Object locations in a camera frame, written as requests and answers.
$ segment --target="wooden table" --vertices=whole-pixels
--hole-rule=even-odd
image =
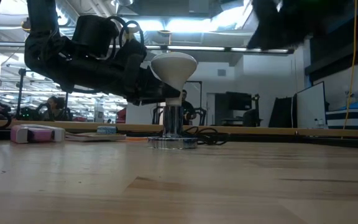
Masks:
[[[358,149],[0,141],[0,223],[358,223]]]

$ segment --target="yellow cable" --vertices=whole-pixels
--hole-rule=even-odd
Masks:
[[[354,65],[356,64],[356,51],[357,51],[357,0],[354,0],[354,30],[353,30],[353,61],[352,61],[352,76],[351,76],[351,86],[349,89],[349,95],[347,96],[347,105],[346,105],[346,118],[343,125],[343,129],[346,128],[347,119],[349,117],[349,108],[351,105],[351,95],[352,95],[352,86],[354,78]]]

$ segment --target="white funnel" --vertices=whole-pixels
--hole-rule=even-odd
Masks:
[[[160,54],[151,61],[151,69],[161,81],[179,91],[196,68],[197,61],[192,56],[179,52]],[[167,98],[166,102],[167,106],[181,105],[181,94],[179,98]]]

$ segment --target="round metal base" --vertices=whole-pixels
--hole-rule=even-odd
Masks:
[[[149,145],[155,149],[195,149],[197,139],[149,137]]]

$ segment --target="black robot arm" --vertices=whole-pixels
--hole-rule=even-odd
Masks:
[[[28,0],[27,7],[31,29],[25,63],[60,84],[63,91],[81,91],[75,88],[79,85],[94,90],[83,92],[112,93],[135,105],[180,96],[178,90],[155,78],[150,67],[140,67],[146,56],[143,43],[129,40],[108,57],[111,41],[122,37],[129,22],[113,17],[123,24],[120,33],[112,18],[80,16],[70,40],[60,35],[55,0]]]

